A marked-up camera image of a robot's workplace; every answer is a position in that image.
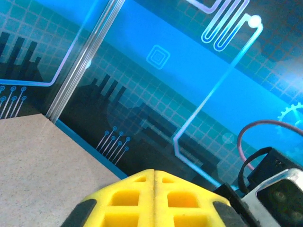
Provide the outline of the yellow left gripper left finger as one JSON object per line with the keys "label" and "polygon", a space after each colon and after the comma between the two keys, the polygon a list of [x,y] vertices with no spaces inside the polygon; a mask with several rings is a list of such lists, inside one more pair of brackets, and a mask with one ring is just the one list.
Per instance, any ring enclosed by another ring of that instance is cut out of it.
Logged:
{"label": "yellow left gripper left finger", "polygon": [[153,169],[144,170],[86,196],[62,226],[154,226],[154,177]]}

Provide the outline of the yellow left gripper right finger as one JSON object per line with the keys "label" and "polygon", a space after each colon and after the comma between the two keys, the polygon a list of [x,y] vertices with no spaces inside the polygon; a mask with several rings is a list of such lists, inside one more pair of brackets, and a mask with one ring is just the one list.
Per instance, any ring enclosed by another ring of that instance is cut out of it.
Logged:
{"label": "yellow left gripper right finger", "polygon": [[154,173],[156,227],[245,227],[229,200],[164,171]]}

